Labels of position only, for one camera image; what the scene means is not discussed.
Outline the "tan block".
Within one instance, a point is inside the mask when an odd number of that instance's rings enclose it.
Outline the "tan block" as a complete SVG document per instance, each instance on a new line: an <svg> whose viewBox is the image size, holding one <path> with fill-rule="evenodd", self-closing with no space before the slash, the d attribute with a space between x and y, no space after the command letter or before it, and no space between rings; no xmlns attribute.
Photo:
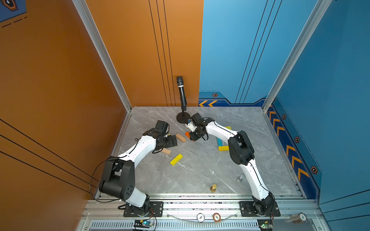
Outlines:
<svg viewBox="0 0 370 231"><path fill-rule="evenodd" d="M183 137L182 135L180 135L179 133L177 133L176 135L176 138L178 138L181 142L186 142L187 139L185 137Z"/></svg>
<svg viewBox="0 0 370 231"><path fill-rule="evenodd" d="M171 154L171 150L166 149L166 148L163 148L162 152L165 153L165 154L167 154L167 155L170 155Z"/></svg>

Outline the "teal block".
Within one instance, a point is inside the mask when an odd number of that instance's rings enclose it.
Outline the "teal block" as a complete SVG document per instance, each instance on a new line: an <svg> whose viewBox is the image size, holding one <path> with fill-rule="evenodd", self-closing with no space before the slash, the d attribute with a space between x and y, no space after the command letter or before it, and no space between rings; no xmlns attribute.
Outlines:
<svg viewBox="0 0 370 231"><path fill-rule="evenodd" d="M224 146L223 141L220 138L217 138L217 144L218 144L219 147Z"/></svg>

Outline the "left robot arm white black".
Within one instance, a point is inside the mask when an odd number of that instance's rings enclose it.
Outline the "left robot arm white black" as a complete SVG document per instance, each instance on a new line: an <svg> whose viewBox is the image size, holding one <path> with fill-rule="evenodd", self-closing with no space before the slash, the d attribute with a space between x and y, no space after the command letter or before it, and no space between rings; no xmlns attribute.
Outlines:
<svg viewBox="0 0 370 231"><path fill-rule="evenodd" d="M121 199L132 207L140 216L149 213L150 199L146 193L135 186L135 169L143 158L152 153L160 153L164 149L177 146L173 135L162 132L147 131L135 145L117 157L110 156L104 164L99 191Z"/></svg>

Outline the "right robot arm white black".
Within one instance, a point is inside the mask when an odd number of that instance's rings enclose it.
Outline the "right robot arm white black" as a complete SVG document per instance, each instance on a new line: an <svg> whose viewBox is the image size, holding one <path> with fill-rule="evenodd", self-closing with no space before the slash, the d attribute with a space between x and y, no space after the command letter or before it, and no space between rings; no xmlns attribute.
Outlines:
<svg viewBox="0 0 370 231"><path fill-rule="evenodd" d="M211 119L202 120L197 125L189 122L186 126L191 130L189 136L192 141L213 135L228 143L230 158L241 167L251 188L254 212L259 216L271 215L276 200L274 195L267 189L258 171L254 148L247 133L230 130Z"/></svg>

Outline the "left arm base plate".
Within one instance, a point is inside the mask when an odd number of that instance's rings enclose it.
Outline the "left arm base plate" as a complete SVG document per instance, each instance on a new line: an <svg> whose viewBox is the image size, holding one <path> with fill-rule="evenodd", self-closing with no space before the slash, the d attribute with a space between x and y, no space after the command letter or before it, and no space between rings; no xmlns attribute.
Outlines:
<svg viewBox="0 0 370 231"><path fill-rule="evenodd" d="M125 207L123 216L124 217L150 217L155 215L156 217L162 217L163 215L163 205L162 201L150 201L145 203L142 207L136 207L133 205L127 205Z"/></svg>

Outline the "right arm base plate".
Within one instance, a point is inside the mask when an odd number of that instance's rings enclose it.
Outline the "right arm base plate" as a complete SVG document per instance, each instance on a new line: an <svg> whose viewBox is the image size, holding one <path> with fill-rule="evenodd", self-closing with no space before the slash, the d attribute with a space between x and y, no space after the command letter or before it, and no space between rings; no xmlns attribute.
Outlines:
<svg viewBox="0 0 370 231"><path fill-rule="evenodd" d="M272 202L270 205L265 206L260 203L253 201L240 201L240 212L243 217L280 217L280 209L276 202Z"/></svg>

